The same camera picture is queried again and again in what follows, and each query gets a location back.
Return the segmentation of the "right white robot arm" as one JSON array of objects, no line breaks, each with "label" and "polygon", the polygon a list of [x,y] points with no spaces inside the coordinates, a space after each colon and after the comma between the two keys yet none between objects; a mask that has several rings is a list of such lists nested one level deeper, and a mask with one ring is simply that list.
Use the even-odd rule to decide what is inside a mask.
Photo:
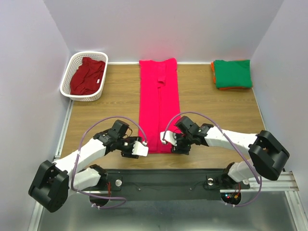
[{"label": "right white robot arm", "polygon": [[198,125],[187,116],[177,120],[175,126],[179,133],[168,129],[160,133],[161,142],[170,143],[173,153],[189,154],[195,144],[235,150],[241,156],[242,162],[232,162],[223,169],[218,182],[225,188],[249,178],[276,181],[290,157],[286,148],[267,130],[258,134],[239,133],[221,129],[214,123]]}]

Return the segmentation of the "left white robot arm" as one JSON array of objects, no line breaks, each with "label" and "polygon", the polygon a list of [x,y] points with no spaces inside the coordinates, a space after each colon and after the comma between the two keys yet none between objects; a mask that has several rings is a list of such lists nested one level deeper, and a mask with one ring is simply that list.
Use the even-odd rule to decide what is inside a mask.
[{"label": "left white robot arm", "polygon": [[69,196],[80,193],[102,203],[92,203],[92,207],[105,209],[109,201],[120,201],[124,197],[111,196],[111,181],[106,170],[91,163],[114,150],[120,150],[126,158],[147,156],[147,137],[130,137],[126,132],[129,124],[123,117],[116,117],[111,128],[96,133],[86,144],[82,142],[76,151],[56,161],[42,162],[29,187],[28,194],[49,212],[55,212],[63,206]]}]

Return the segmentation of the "bright pink t shirt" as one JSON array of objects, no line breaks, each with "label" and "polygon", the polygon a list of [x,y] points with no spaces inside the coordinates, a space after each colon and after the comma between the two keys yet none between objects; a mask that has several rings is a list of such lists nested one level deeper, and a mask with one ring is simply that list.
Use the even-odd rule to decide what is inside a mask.
[{"label": "bright pink t shirt", "polygon": [[139,61],[140,110],[139,136],[147,138],[150,154],[171,153],[170,144],[162,144],[160,133],[180,113],[177,60]]}]

